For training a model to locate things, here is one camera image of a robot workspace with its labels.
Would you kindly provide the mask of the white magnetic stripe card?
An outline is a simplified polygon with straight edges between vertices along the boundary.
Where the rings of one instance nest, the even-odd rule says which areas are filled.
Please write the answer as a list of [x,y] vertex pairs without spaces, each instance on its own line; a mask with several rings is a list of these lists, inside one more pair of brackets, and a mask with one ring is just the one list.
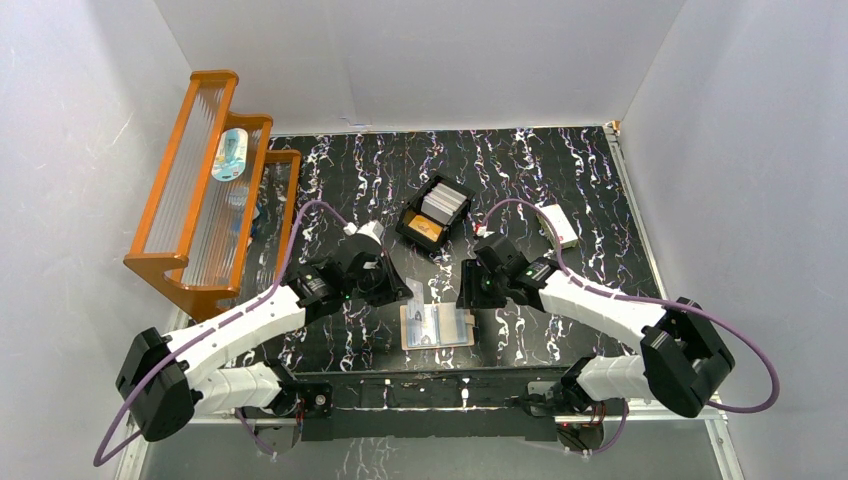
[[440,303],[436,306],[436,313],[441,345],[461,345],[468,341],[468,325],[464,310],[457,309],[454,303]]

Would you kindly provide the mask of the tan blue card holder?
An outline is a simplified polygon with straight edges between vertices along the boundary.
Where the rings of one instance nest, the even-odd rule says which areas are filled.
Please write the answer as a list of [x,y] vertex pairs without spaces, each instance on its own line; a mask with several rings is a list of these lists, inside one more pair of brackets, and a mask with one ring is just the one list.
[[475,318],[454,303],[425,304],[399,309],[401,348],[405,351],[472,346]]

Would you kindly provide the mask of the black plastic card bin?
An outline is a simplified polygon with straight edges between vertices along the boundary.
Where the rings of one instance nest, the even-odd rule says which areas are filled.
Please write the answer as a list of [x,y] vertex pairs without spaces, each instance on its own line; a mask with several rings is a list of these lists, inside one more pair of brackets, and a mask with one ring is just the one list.
[[470,211],[476,192],[435,171],[404,204],[395,232],[429,254],[438,253]]

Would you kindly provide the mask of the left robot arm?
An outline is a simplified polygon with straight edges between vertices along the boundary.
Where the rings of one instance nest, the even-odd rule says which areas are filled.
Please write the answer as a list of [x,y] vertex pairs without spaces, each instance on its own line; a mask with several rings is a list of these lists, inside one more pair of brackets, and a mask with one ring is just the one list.
[[137,334],[116,380],[131,418],[148,442],[163,440],[197,414],[243,407],[275,416],[294,411],[297,387],[288,371],[262,363],[227,362],[275,337],[333,315],[345,302],[372,307],[411,298],[382,244],[383,227],[370,221],[349,234],[331,256],[302,263],[244,304],[203,323],[161,334]]

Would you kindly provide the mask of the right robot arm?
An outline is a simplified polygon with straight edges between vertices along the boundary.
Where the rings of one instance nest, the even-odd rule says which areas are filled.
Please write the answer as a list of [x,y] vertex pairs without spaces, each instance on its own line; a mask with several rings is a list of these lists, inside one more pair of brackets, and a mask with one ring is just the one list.
[[552,258],[530,261],[505,236],[491,234],[461,264],[456,305],[499,309],[508,302],[577,320],[633,351],[583,357],[543,392],[514,399],[533,415],[587,414],[607,400],[643,399],[694,418],[735,366],[716,329],[693,305],[672,308],[645,297],[628,301]]

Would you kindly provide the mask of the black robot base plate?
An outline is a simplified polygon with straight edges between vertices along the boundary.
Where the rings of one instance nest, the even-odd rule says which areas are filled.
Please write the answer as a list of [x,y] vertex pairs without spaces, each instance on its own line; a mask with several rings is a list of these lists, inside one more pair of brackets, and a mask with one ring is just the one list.
[[285,405],[245,415],[265,427],[291,425],[302,441],[359,437],[519,437],[557,441],[571,431],[594,448],[602,421],[619,419],[620,400],[576,412],[558,388],[563,366],[298,373]]

